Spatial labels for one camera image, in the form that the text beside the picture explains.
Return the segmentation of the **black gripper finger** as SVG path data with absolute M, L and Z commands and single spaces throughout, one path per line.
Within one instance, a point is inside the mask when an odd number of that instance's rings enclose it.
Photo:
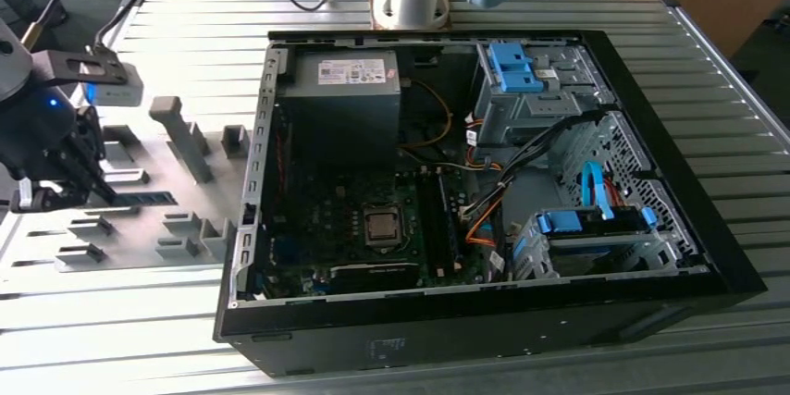
M 103 174 L 101 163 L 106 159 L 107 151 L 101 119 L 93 105 L 77 109 L 73 146 L 79 162 L 95 174 Z
M 113 204 L 118 193 L 105 181 L 102 156 L 69 149 L 37 154 L 21 170 L 13 213 L 47 213 L 87 204 Z

